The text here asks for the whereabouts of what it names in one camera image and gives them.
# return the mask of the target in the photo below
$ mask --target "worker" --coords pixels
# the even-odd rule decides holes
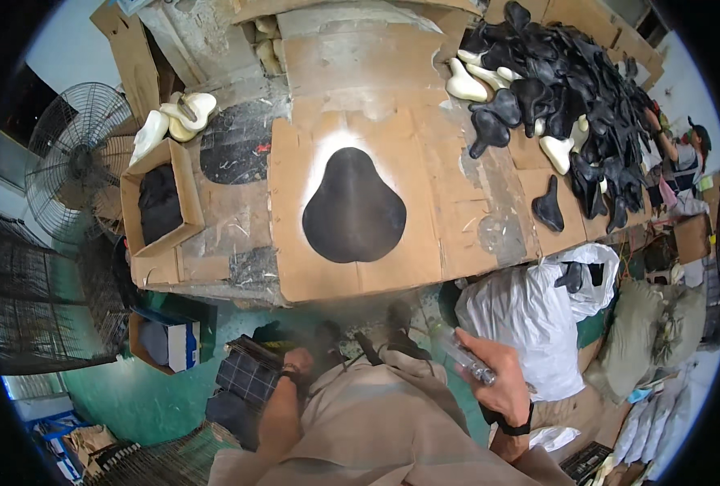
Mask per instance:
[[[664,178],[676,195],[682,190],[693,188],[697,176],[705,170],[705,159],[711,150],[708,131],[703,125],[695,125],[689,117],[692,129],[680,139],[671,141],[662,130],[655,112],[646,108],[646,119],[654,130],[652,136],[660,148],[660,155],[664,157],[657,176]],[[663,198],[659,185],[649,187],[648,191],[651,206],[661,206]]]
[[[469,437],[444,367],[408,337],[408,323],[397,324],[375,357],[338,364],[313,381],[302,414],[297,387],[314,359],[302,347],[288,352],[259,421],[257,452],[217,452],[209,486],[573,484],[546,450],[529,447],[532,405],[512,347],[457,329],[497,373],[491,386],[462,374],[482,412],[501,415],[487,449]]]

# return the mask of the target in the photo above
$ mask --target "green floor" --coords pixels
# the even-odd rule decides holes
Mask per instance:
[[[407,298],[421,305],[414,313],[412,337],[422,347],[431,349],[427,336],[415,329],[427,329],[439,321],[453,322],[454,303],[459,291],[453,286],[432,286],[408,293]],[[163,304],[164,295],[155,296],[155,306]],[[172,297],[166,298],[166,304]],[[175,439],[189,433],[204,419],[206,400],[215,387],[219,363],[225,356],[223,345],[241,334],[251,336],[258,326],[279,320],[282,326],[308,333],[323,319],[335,320],[344,329],[365,329],[368,322],[381,322],[387,301],[342,304],[335,308],[311,306],[300,309],[243,310],[231,303],[216,308],[216,323],[202,326],[201,359],[208,361],[185,372],[168,376],[134,357],[118,357],[117,362],[62,374],[77,410],[88,420],[106,424],[120,439],[148,445]],[[603,332],[603,314],[578,325],[579,348],[590,344]],[[351,355],[353,350],[345,351]],[[439,362],[443,357],[436,354]],[[448,386],[465,413],[471,437],[485,445],[489,427],[483,420],[470,388],[447,365]]]

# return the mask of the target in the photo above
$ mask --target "leg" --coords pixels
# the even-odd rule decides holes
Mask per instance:
[[[411,307],[396,300],[387,308],[388,345],[390,351],[402,352],[414,359],[432,359],[430,353],[419,347],[408,335],[411,328]]]

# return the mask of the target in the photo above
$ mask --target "industrial fan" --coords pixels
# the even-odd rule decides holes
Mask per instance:
[[[80,244],[104,229],[123,232],[120,175],[137,130],[128,102],[102,83],[74,85],[50,103],[25,167],[25,197],[47,234]]]

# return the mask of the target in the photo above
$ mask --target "hand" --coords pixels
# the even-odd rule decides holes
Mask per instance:
[[[484,407],[500,412],[511,427],[526,424],[530,415],[530,393],[516,350],[490,339],[473,337],[460,328],[456,331],[462,344],[497,375],[495,383],[487,386],[462,369],[462,379],[470,384],[473,396]]]
[[[308,350],[305,347],[297,347],[296,349],[287,352],[283,368],[287,369],[295,366],[297,371],[300,372],[301,375],[305,376],[311,371],[312,365],[314,365],[314,358],[312,358],[312,355],[308,352]]]
[[[659,117],[651,110],[646,108],[646,120],[654,127],[654,130],[661,130],[662,127],[659,125]]]

